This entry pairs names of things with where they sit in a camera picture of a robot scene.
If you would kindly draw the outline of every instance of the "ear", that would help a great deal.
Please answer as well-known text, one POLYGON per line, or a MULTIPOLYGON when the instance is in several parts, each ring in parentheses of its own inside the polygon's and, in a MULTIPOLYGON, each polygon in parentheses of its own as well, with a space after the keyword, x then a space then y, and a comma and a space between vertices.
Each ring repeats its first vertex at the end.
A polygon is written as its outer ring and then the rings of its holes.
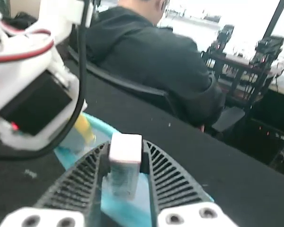
POLYGON ((156 0, 156 9, 158 11, 164 11, 167 0, 156 0))
POLYGON ((161 0, 160 5, 161 5, 161 11, 165 11, 167 0, 161 0))

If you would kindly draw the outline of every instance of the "hood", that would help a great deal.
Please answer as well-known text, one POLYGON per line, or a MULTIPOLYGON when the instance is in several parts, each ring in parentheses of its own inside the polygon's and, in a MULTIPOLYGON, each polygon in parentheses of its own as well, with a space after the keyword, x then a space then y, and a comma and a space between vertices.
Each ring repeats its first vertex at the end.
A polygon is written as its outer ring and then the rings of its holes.
POLYGON ((94 63, 102 61, 125 35, 150 26, 153 26, 150 21, 122 7, 99 13, 87 32, 88 60, 94 63))

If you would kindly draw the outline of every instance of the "man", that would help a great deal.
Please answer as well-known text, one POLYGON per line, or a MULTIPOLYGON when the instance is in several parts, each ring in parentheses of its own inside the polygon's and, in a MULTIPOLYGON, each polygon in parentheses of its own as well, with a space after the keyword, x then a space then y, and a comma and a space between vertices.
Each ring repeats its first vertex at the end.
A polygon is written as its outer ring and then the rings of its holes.
POLYGON ((87 35, 88 60, 100 68, 169 92, 195 127, 213 124, 224 96, 196 43, 159 29, 167 0, 119 0, 99 14, 87 35))

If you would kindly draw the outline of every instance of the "yellow object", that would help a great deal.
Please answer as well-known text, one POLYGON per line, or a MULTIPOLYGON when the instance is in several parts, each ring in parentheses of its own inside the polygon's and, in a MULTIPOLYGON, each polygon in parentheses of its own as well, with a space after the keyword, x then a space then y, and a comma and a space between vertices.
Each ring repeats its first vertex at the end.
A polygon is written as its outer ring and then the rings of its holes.
POLYGON ((85 142, 88 144, 95 139, 95 135, 92 131, 92 127, 85 116, 79 115, 74 128, 79 134, 84 138, 85 142))

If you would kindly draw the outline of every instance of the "black table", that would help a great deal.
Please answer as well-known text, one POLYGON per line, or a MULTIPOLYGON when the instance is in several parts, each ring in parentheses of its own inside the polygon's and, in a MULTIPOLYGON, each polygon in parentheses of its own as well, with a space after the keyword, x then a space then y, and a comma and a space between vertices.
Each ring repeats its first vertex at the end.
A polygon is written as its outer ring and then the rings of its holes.
MULTIPOLYGON (((73 63, 68 66, 78 73, 73 63)), ((87 86, 87 113, 164 149, 240 227, 284 227, 283 175, 93 76, 87 86)), ((0 215, 32 205, 62 172, 53 154, 31 162, 0 162, 0 215), (39 179, 23 174, 27 168, 39 179), (23 177, 13 179, 17 171, 23 177)))

